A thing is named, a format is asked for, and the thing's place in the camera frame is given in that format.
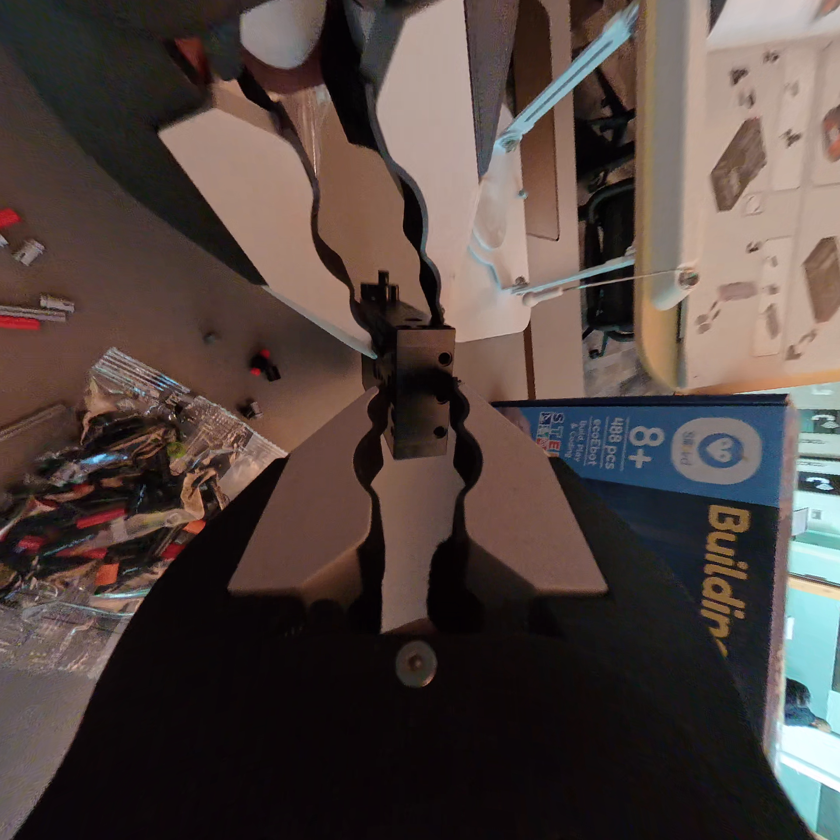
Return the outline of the white book stand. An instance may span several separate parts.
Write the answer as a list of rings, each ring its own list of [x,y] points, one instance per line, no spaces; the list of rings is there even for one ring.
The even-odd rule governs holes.
[[[460,341],[525,330],[538,304],[596,279],[633,270],[634,333],[647,371],[686,391],[683,328],[699,289],[706,239],[701,134],[706,117],[710,2],[631,2],[556,78],[502,124],[490,149],[465,264],[448,304]],[[635,237],[626,256],[562,276],[527,253],[521,146],[539,122],[625,43],[637,44]]]

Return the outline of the black battery box block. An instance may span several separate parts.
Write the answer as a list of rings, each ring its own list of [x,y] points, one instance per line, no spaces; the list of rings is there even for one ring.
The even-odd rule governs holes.
[[[363,380],[377,385],[387,401],[385,440],[395,460],[444,455],[453,391],[455,330],[400,297],[381,269],[361,287],[360,312],[374,358]]]

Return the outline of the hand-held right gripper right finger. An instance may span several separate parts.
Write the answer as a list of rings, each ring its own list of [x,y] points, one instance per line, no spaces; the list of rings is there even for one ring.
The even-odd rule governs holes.
[[[449,407],[454,468],[464,485],[430,563],[434,628],[523,633],[557,599],[606,595],[552,459],[467,386],[453,387]]]

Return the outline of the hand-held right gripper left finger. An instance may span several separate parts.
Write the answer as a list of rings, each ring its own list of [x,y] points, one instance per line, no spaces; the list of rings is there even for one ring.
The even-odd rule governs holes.
[[[233,597],[337,603],[350,623],[382,630],[384,535],[371,488],[382,468],[372,387],[294,448],[228,585]]]

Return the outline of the instruction booklet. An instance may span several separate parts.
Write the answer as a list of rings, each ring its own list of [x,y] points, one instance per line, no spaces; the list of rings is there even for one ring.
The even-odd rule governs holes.
[[[726,2],[708,36],[691,389],[838,368],[838,18],[838,2]]]

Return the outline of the grey desk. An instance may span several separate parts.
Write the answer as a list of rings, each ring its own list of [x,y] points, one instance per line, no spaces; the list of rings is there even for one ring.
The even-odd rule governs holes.
[[[3,200],[33,199],[44,215],[48,265],[59,291],[85,306],[67,338],[2,339],[2,418],[36,396],[75,393],[93,357],[113,343],[168,372],[197,374],[213,396],[230,386],[200,360],[196,321],[280,315],[292,337],[316,337],[301,317],[164,230],[123,195],[59,127],[2,47]],[[280,465],[255,479],[230,512],[165,572],[130,619],[92,691],[77,735],[15,838],[326,838],[291,818],[295,784],[329,816],[318,784],[338,769],[281,709],[298,700],[298,655],[310,643],[341,655],[358,636],[330,605],[228,594],[229,566],[256,525]]]

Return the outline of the blue toy kit box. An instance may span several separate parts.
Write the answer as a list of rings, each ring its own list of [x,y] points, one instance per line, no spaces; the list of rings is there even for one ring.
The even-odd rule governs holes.
[[[777,762],[798,422],[784,394],[494,402],[686,588]]]

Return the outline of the dark grey axle rod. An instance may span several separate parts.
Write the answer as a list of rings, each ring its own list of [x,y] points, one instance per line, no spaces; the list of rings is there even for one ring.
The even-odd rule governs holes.
[[[49,424],[61,419],[64,419],[68,414],[69,408],[63,403],[53,404],[46,408],[40,409],[35,413],[23,416],[16,421],[6,424],[1,427],[1,442],[13,439],[21,434],[25,434],[37,427]]]

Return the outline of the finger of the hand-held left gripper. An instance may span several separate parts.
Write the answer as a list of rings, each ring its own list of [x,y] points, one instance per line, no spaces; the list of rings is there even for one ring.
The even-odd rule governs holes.
[[[327,85],[347,139],[378,151],[404,201],[419,283],[445,322],[505,104],[519,2],[340,2]]]
[[[374,358],[353,282],[322,240],[316,173],[284,108],[260,88],[106,96],[99,162],[132,197],[353,350]]]

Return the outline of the clear bag of building parts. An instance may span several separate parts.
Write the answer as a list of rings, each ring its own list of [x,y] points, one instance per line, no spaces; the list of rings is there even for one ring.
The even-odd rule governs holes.
[[[2,666],[97,676],[154,584],[287,452],[110,348],[69,439],[2,495]]]

